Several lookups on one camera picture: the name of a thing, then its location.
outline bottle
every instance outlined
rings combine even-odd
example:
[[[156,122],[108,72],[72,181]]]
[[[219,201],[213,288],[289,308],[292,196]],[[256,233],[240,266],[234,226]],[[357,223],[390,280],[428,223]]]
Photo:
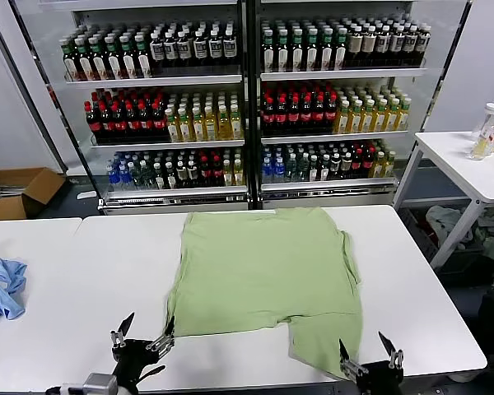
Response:
[[[366,107],[361,117],[361,124],[359,125],[360,133],[370,132],[371,120],[373,119],[373,105],[375,102],[372,99],[366,101]]]
[[[390,151],[388,153],[388,160],[384,162],[382,171],[380,172],[380,177],[393,177],[394,176],[394,162],[395,162],[395,151]]]
[[[324,37],[322,44],[320,45],[320,70],[331,70],[331,53],[333,52],[333,45],[331,39],[333,38],[333,29],[326,27],[324,29]]]
[[[211,60],[213,65],[220,65],[223,63],[223,44],[221,37],[218,37],[217,31],[211,31],[211,39],[208,41],[211,52]]]
[[[170,142],[179,142],[181,131],[179,130],[178,124],[175,121],[174,113],[172,109],[166,109],[166,127],[168,129],[168,134],[170,135]]]
[[[94,81],[96,79],[96,75],[93,71],[93,67],[90,61],[90,56],[87,52],[84,39],[82,38],[75,39],[75,45],[77,46],[79,63],[81,64],[81,69],[82,69],[82,73],[79,72],[81,75],[81,80]]]
[[[392,99],[389,108],[386,110],[386,117],[382,127],[383,132],[391,132],[394,130],[395,122],[398,117],[398,99]]]
[[[355,100],[347,119],[346,133],[359,133],[361,124],[362,100]]]
[[[371,132],[382,132],[384,127],[384,119],[386,117],[386,105],[388,101],[386,99],[380,99],[376,109],[374,109],[373,116],[371,117]]]
[[[140,66],[140,75],[143,78],[151,78],[150,59],[148,58],[148,52],[146,50],[145,39],[142,35],[135,36],[135,44],[137,46],[137,60]]]
[[[301,159],[298,161],[298,171],[297,171],[297,180],[298,181],[306,181],[309,179],[309,169],[310,169],[310,154],[304,152]]]
[[[305,70],[307,72],[312,72],[316,69],[316,54],[317,54],[317,44],[316,35],[319,33],[317,29],[312,27],[309,31],[308,44],[306,48],[306,59],[305,59]]]
[[[273,47],[273,31],[267,29],[263,33],[263,72],[273,72],[273,58],[274,58],[274,47]]]
[[[362,37],[361,66],[371,67],[376,39],[377,35],[375,34],[375,26],[370,26],[368,31]]]
[[[343,68],[344,59],[346,57],[346,38],[347,29],[345,27],[341,27],[338,29],[337,50],[335,52],[333,70],[341,70]]]
[[[295,28],[293,30],[293,44],[291,46],[292,53],[292,71],[299,72],[302,70],[302,29]]]
[[[338,152],[333,153],[331,157],[331,161],[329,162],[329,172],[328,172],[328,180],[334,180],[338,178],[338,171],[340,170],[340,154]]]
[[[410,99],[409,97],[406,97],[403,100],[403,103],[401,103],[401,109],[399,110],[399,114],[394,125],[394,130],[408,129],[408,115],[409,115],[411,103],[412,103],[412,99]]]
[[[426,25],[421,28],[421,31],[417,35],[417,41],[415,43],[415,49],[413,53],[413,66],[420,67],[422,65],[422,60],[425,56],[426,48],[428,48],[428,43],[430,41],[431,26]]]
[[[379,153],[377,154],[377,160],[373,163],[373,165],[370,168],[370,172],[368,173],[368,178],[376,179],[380,177],[380,173],[382,173],[382,168],[384,167],[385,162],[386,159],[384,157],[384,152],[379,151]]]
[[[346,67],[358,67],[358,57],[362,46],[362,26],[356,26],[349,36],[346,54]]]
[[[277,63],[279,72],[287,71],[287,29],[278,31]]]
[[[227,108],[225,105],[220,105],[220,121],[217,132],[218,140],[232,140],[231,122],[227,118]]]
[[[342,179],[349,178],[351,168],[352,168],[352,154],[350,152],[346,152],[343,156],[343,160],[340,165],[340,174]]]

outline cloth pile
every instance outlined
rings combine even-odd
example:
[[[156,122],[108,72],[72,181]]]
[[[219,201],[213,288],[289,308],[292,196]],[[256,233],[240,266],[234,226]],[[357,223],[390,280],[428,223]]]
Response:
[[[24,313],[11,294],[22,290],[26,283],[24,272],[26,265],[17,261],[0,259],[0,314],[7,319],[14,319]]]
[[[338,339],[352,357],[361,339],[359,281],[349,235],[320,208],[193,213],[167,322],[176,336],[288,323],[296,357],[343,376]]]

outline yellow bottle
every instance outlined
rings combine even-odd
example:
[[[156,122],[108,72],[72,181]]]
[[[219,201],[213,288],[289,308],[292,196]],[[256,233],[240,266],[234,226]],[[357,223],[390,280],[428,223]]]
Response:
[[[231,105],[231,127],[232,127],[232,138],[235,140],[240,140],[244,138],[244,131],[241,127],[240,112],[238,111],[238,105]]]
[[[369,133],[371,126],[371,119],[373,118],[373,105],[375,102],[372,99],[366,100],[366,107],[361,116],[361,124],[359,125],[360,133]]]
[[[409,97],[405,98],[403,103],[401,103],[397,121],[395,121],[394,130],[408,130],[408,113],[410,112],[411,103],[412,99]]]
[[[220,121],[217,129],[218,140],[232,140],[231,122],[227,118],[227,107],[220,105]]]
[[[380,173],[382,173],[382,168],[384,167],[384,163],[386,162],[385,155],[383,151],[379,151],[377,154],[377,159],[373,162],[371,166],[370,173],[368,173],[369,179],[376,179],[380,177]]]
[[[212,107],[210,105],[205,107],[205,128],[207,129],[207,139],[210,142],[216,140],[217,127],[214,114],[212,113]]]
[[[386,118],[384,119],[384,125],[382,126],[383,132],[391,132],[394,130],[395,122],[398,117],[398,99],[392,99],[388,109],[386,110]]]
[[[393,177],[394,174],[395,151],[388,152],[388,160],[384,162],[380,177]]]
[[[168,129],[168,134],[170,134],[170,142],[179,142],[180,131],[177,123],[175,122],[174,113],[172,109],[166,109],[166,127]]]
[[[179,113],[179,129],[181,130],[182,142],[191,142],[189,118],[187,117],[187,111],[182,107],[178,111]]]
[[[343,134],[346,132],[347,117],[349,110],[349,101],[343,100],[340,104],[340,109],[335,115],[335,122],[333,124],[333,134]]]
[[[352,111],[347,120],[346,133],[359,133],[359,125],[361,124],[362,100],[355,100]]]
[[[203,130],[203,122],[201,120],[201,110],[199,109],[199,107],[194,107],[192,109],[192,114],[194,116],[193,129],[194,129],[196,141],[205,142],[207,140],[205,136],[206,133]]]

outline red bottle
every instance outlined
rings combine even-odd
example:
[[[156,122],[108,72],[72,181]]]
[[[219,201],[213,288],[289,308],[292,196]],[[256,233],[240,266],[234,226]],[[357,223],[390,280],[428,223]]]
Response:
[[[300,108],[300,124],[303,128],[310,128],[311,125],[311,93],[306,93]]]

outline water bottle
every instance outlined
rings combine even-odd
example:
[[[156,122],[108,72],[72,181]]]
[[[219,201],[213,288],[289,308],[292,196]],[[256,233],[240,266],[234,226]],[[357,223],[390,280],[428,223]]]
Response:
[[[277,163],[274,166],[274,182],[283,183],[285,173],[286,173],[286,169],[283,165],[283,158],[278,157]]]
[[[272,181],[273,167],[271,166],[271,160],[265,157],[262,163],[262,184],[270,184]]]

